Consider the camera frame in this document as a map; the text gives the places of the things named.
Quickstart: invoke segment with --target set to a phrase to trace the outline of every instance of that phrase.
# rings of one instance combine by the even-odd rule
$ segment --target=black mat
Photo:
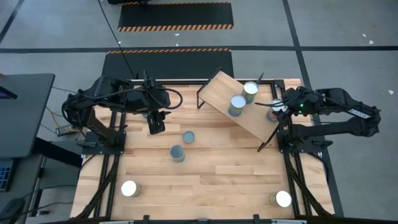
[[[139,78],[143,78],[143,70],[156,79],[209,78],[219,67],[223,67],[225,73],[234,77],[229,49],[151,49],[124,52],[132,71],[139,73]],[[120,51],[108,52],[102,75],[122,80],[133,79]]]
[[[137,2],[122,7],[120,32],[232,29],[228,2],[152,3],[144,10]]]

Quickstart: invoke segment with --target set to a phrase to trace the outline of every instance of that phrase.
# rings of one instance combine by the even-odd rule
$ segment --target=gray floor
[[[232,30],[116,33],[116,36],[123,47],[293,46],[282,0],[230,2],[235,24]],[[0,30],[16,4],[17,0],[0,2]],[[289,0],[289,4],[301,46],[398,45],[398,1]],[[103,1],[103,7],[116,30],[121,6],[110,6]],[[25,0],[0,43],[0,50],[116,46],[96,0]],[[398,153],[394,147],[398,126],[398,52],[304,52],[303,56],[313,88],[342,87],[354,99],[382,109],[380,133],[374,137],[328,137],[335,142],[329,152],[345,216],[398,220],[395,192]],[[256,78],[262,72],[264,78],[302,78],[295,52],[234,50],[232,57],[236,78]],[[0,72],[50,72],[56,74],[54,86],[77,90],[90,87],[101,75],[104,58],[105,53],[0,54]],[[67,94],[52,90],[48,107],[59,113]],[[322,120],[346,118],[333,114]],[[47,112],[42,124],[55,129]],[[60,140],[44,128],[39,136],[49,141]],[[76,169],[60,167],[52,161],[48,165],[51,168],[48,175],[62,170],[68,175],[60,182],[75,181]],[[42,205],[72,201],[74,191],[55,189],[44,194]],[[50,210],[50,215],[30,218],[28,222],[66,220],[70,206],[60,205]]]

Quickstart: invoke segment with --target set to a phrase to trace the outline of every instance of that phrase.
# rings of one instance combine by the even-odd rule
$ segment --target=white can lid
[[[136,193],[136,190],[137,184],[132,180],[128,180],[122,185],[122,194],[126,197],[132,196],[134,193]]]
[[[281,190],[280,192],[276,193],[276,202],[278,205],[285,208],[292,203],[292,197],[286,191]]]
[[[232,106],[242,108],[246,105],[246,99],[242,95],[234,95],[231,99]]]
[[[259,87],[255,82],[246,82],[243,86],[243,89],[246,93],[255,94],[259,91]]]

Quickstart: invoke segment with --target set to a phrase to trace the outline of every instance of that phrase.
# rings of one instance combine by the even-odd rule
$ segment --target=caution stripe
[[[223,30],[232,29],[232,24],[173,25],[173,26],[135,26],[119,27],[118,32],[170,31],[170,30]]]
[[[126,2],[123,6],[135,5],[139,2]],[[170,4],[231,4],[230,2],[168,2],[168,3],[148,3],[148,5],[170,5]]]
[[[209,49],[152,49],[152,50],[123,50],[124,54],[143,54],[143,53],[174,53],[174,52],[225,52],[231,51],[230,49],[223,48],[209,48]],[[106,54],[121,54],[121,50],[111,50]]]

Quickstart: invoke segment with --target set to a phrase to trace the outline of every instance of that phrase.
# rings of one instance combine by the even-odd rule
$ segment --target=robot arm
[[[287,124],[287,118],[292,114],[325,114],[346,112],[354,117],[348,121],[324,124],[320,126],[304,126],[293,124],[289,129],[289,138],[302,139],[309,136],[326,136],[332,134],[350,133],[355,136],[371,137],[379,132],[380,110],[356,101],[341,88],[309,90],[304,87],[288,89],[282,96],[282,102],[287,111],[279,112],[278,118],[282,124]]]
[[[166,89],[156,84],[153,78],[146,78],[141,86],[134,88],[132,82],[100,77],[91,88],[78,90],[75,95],[69,94],[62,105],[65,119],[78,129],[91,129],[102,141],[111,144],[117,140],[117,131],[107,128],[96,118],[95,105],[121,113],[147,114],[151,134],[165,130],[163,120],[170,113],[159,112],[159,109],[169,108],[170,98]]]

